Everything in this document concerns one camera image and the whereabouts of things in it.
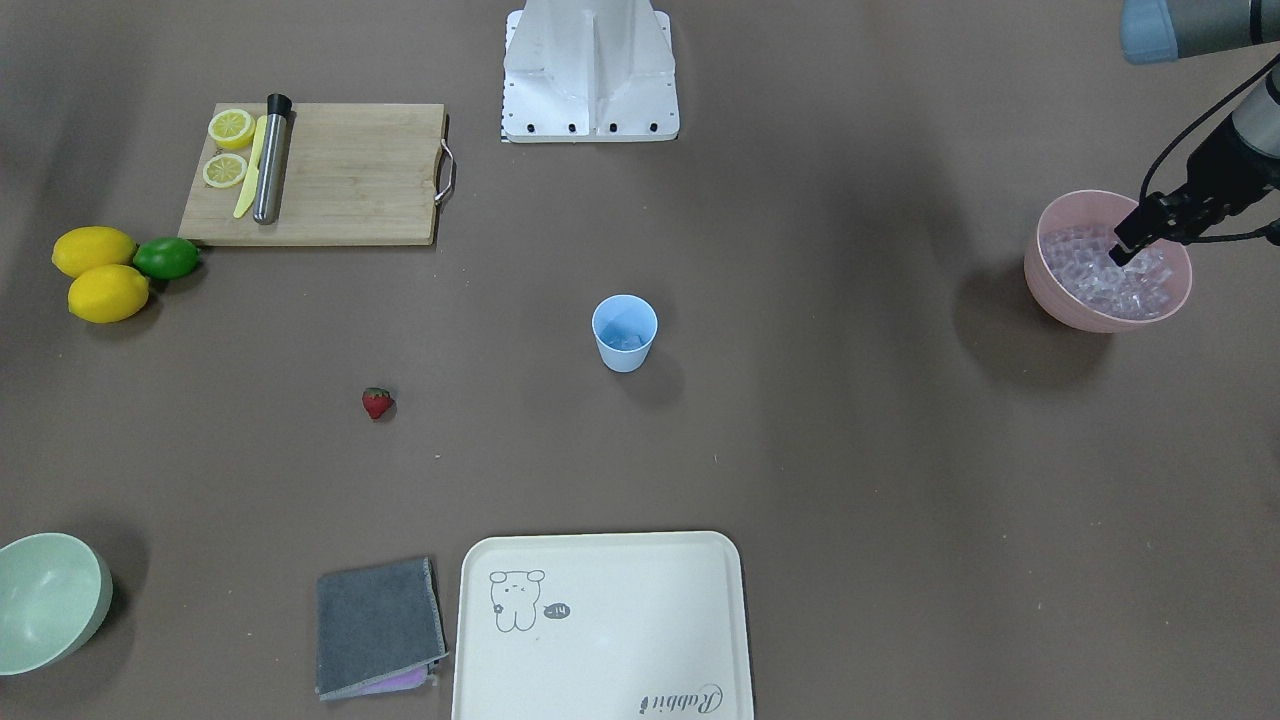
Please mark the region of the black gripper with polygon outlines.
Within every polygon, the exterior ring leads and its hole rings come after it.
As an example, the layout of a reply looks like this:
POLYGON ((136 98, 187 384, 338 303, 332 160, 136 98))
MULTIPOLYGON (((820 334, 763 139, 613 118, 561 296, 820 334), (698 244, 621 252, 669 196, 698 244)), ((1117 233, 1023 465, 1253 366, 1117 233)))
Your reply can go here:
POLYGON ((1243 140, 1233 120, 1222 120, 1187 161, 1187 182, 1167 195, 1147 195, 1115 227, 1108 258, 1126 266, 1161 240, 1225 243, 1265 238, 1279 242, 1277 220, 1238 233, 1211 231, 1277 190, 1277 159, 1243 140))

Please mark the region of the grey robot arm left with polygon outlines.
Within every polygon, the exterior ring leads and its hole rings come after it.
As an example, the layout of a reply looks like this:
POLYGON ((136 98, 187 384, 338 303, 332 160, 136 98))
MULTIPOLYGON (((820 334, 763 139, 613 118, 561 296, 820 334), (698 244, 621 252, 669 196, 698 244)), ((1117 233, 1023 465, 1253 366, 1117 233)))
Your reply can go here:
MULTIPOLYGON (((1134 65, 1170 63, 1277 42, 1275 1, 1125 1, 1120 41, 1134 65)), ((1111 260, 1125 266, 1151 245, 1219 243, 1266 238, 1277 243, 1277 222, 1235 234, 1211 234, 1229 217, 1238 217, 1279 187, 1277 59, 1197 117, 1152 161, 1140 197, 1115 228, 1111 260), (1149 182, 1169 154, 1235 97, 1240 102, 1190 152, 1187 178, 1170 193, 1149 191, 1149 182)))

